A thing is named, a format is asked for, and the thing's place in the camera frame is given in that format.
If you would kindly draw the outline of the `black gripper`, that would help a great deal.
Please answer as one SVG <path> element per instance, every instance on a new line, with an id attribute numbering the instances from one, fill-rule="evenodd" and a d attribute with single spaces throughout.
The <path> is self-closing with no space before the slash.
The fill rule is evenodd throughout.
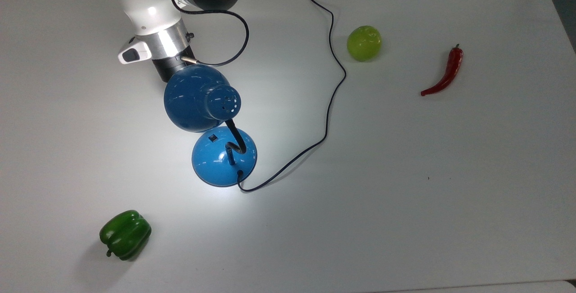
<path id="1" fill-rule="evenodd" d="M 182 57 L 195 59 L 195 55 L 190 46 L 186 47 L 183 51 L 178 52 L 175 56 L 166 57 L 164 59 L 152 59 L 152 63 L 163 82 L 168 82 L 173 74 L 189 65 L 192 65 L 191 63 L 182 60 Z"/>

